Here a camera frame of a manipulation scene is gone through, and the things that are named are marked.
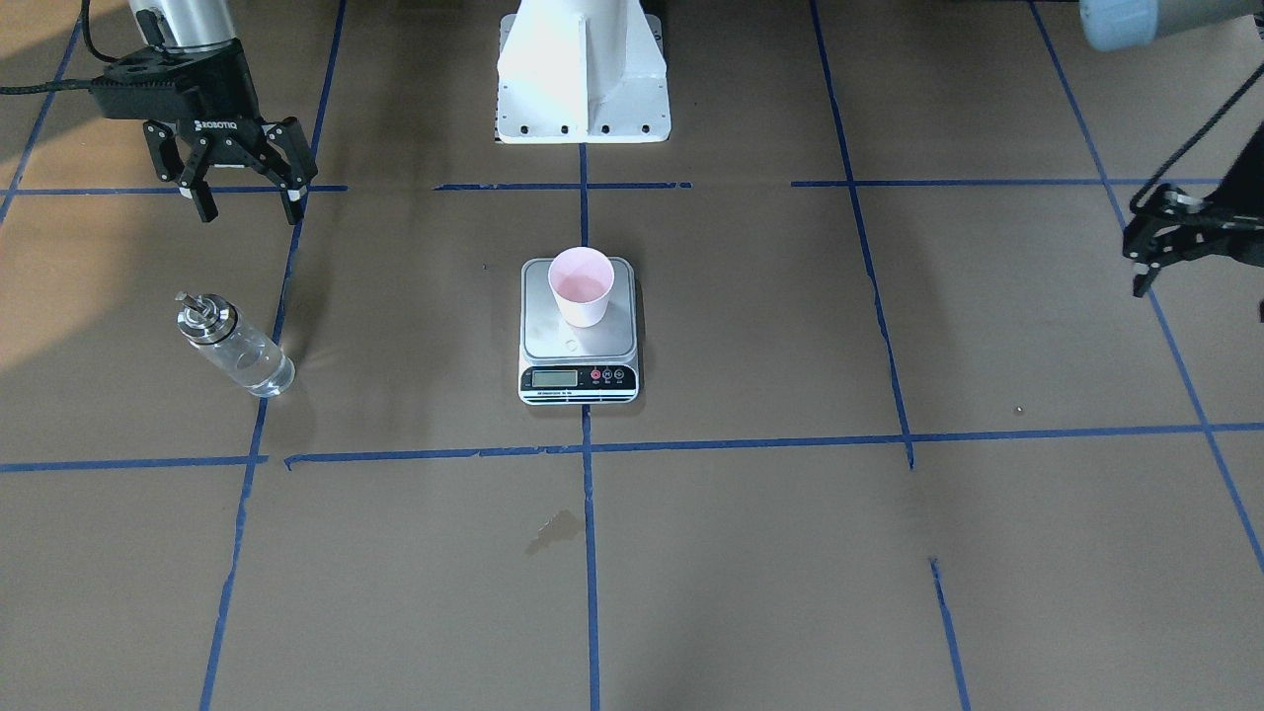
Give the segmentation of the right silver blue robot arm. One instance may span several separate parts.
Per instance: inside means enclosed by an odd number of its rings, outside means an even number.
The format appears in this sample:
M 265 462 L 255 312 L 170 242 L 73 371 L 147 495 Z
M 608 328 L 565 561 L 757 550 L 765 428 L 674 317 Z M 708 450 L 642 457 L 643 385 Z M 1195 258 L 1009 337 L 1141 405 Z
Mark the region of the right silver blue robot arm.
M 123 59 L 118 78 L 143 119 L 157 177 L 198 213 L 217 216 L 206 175 L 248 168 L 276 185 L 289 225 L 317 167 L 295 116 L 263 116 L 244 46 L 226 1 L 131 1 L 144 49 Z

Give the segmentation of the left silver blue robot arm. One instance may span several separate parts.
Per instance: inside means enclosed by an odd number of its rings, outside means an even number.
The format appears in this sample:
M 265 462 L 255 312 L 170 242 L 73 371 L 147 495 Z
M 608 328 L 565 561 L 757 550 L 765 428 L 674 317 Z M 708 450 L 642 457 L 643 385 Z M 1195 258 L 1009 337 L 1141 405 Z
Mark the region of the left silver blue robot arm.
M 1152 44 L 1169 35 L 1251 16 L 1261 19 L 1259 1 L 1082 1 L 1079 27 L 1090 46 L 1114 52 Z M 1225 257 L 1251 267 L 1263 264 L 1263 130 L 1250 135 L 1227 175 L 1206 197 L 1192 197 L 1164 181 L 1200 140 L 1224 120 L 1261 81 L 1256 67 L 1205 125 L 1155 170 L 1129 199 L 1133 220 L 1122 232 L 1121 256 L 1133 261 L 1133 296 L 1146 297 L 1157 276 L 1168 267 L 1206 257 Z

